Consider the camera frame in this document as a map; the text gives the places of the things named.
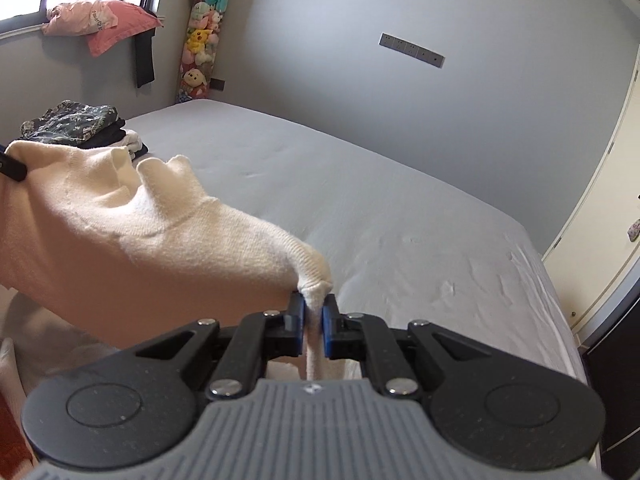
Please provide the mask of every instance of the cream sweater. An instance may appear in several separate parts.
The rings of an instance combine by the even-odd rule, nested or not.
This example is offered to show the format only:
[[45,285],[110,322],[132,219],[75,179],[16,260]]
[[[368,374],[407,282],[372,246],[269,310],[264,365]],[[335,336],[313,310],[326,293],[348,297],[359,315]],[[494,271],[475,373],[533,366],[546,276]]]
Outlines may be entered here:
[[207,196],[184,156],[133,168],[126,148],[17,140],[27,178],[0,176],[0,283],[125,348],[201,317],[237,324],[306,299],[307,373],[319,374],[329,268],[283,229]]

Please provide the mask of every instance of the bed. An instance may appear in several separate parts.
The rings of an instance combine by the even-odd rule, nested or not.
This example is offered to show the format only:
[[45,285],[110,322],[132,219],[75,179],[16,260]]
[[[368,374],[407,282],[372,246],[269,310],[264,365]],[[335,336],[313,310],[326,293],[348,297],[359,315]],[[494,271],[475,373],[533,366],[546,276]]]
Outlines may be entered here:
[[[427,319],[585,380],[540,256],[504,213],[343,140],[220,102],[175,105],[127,127],[151,156],[187,155],[209,194],[324,254],[342,312],[393,327]],[[5,301],[5,318],[11,309]],[[5,321],[5,335],[26,324]],[[98,355],[83,344],[80,360]],[[18,365],[30,366],[20,340],[17,349]]]

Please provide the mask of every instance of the gray bed sheet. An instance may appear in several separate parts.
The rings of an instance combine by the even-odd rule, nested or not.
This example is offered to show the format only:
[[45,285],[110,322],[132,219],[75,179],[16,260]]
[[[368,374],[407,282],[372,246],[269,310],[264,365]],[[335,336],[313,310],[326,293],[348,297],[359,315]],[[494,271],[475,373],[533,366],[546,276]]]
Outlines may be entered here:
[[127,127],[152,156],[188,156],[210,195],[321,251],[342,312],[398,328],[427,319],[585,380],[539,254],[497,209],[343,140],[219,102]]

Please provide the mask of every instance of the red fabric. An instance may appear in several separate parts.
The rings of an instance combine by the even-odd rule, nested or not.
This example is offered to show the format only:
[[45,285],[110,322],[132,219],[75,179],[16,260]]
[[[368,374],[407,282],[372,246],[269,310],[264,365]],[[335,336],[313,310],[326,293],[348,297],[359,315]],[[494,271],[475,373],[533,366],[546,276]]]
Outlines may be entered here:
[[31,452],[9,406],[0,396],[0,477],[11,478],[25,460],[31,461]]
[[140,6],[121,0],[105,0],[104,2],[118,17],[118,24],[115,27],[106,28],[85,36],[89,44],[89,51],[94,57],[105,53],[119,41],[151,28],[162,27],[160,20]]

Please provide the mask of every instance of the cream door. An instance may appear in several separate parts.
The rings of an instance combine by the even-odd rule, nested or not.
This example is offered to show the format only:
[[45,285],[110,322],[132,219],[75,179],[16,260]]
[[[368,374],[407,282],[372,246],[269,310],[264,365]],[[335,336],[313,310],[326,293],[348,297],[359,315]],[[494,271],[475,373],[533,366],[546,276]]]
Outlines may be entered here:
[[640,219],[640,82],[638,67],[612,141],[590,186],[545,255],[562,312],[577,329],[604,302],[639,256],[626,232]]

